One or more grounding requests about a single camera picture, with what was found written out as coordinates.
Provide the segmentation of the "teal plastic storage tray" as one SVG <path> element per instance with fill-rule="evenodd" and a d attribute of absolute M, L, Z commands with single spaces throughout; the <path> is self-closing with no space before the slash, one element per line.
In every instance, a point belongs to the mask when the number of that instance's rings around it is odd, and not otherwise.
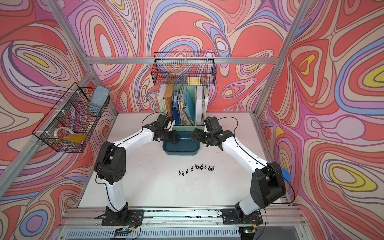
<path fill-rule="evenodd" d="M 163 150 L 169 156 L 194 156 L 200 150 L 200 142 L 192 140 L 192 132 L 178 132 L 177 143 L 164 142 Z"/>

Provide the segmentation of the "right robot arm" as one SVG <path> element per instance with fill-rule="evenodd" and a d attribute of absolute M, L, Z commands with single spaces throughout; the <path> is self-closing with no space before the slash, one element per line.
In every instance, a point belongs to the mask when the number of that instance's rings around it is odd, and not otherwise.
<path fill-rule="evenodd" d="M 237 219 L 241 222 L 287 193 L 281 166 L 276 162 L 269 163 L 254 154 L 231 131 L 214 134 L 195 129 L 192 140 L 207 146 L 219 147 L 251 175 L 249 195 L 235 205 Z"/>

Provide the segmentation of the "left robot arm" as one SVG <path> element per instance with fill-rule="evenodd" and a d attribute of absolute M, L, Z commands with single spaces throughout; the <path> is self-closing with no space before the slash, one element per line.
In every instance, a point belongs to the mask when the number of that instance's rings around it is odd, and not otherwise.
<path fill-rule="evenodd" d="M 94 171 L 95 182 L 102 184 L 107 192 L 107 206 L 102 225 L 126 225 L 133 214 L 129 213 L 128 202 L 124 197 L 122 178 L 127 170 L 127 154 L 151 142 L 178 142 L 177 131 L 172 127 L 157 127 L 147 124 L 137 133 L 116 141 L 104 142 L 101 146 Z"/>

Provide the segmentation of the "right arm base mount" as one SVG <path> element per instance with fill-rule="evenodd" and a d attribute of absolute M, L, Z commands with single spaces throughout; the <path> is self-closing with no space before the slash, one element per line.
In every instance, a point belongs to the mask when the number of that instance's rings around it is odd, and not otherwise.
<path fill-rule="evenodd" d="M 252 214 L 245 215 L 240 209 L 221 209 L 221 216 L 224 225 L 256 225 L 264 223 L 260 211 L 255 211 Z"/>

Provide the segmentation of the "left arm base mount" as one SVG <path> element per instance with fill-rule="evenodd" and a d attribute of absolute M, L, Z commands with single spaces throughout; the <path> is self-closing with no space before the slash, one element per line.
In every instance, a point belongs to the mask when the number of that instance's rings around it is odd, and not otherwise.
<path fill-rule="evenodd" d="M 114 212 L 107 209 L 102 226 L 141 226 L 144 219 L 144 210 L 123 209 L 120 212 Z"/>

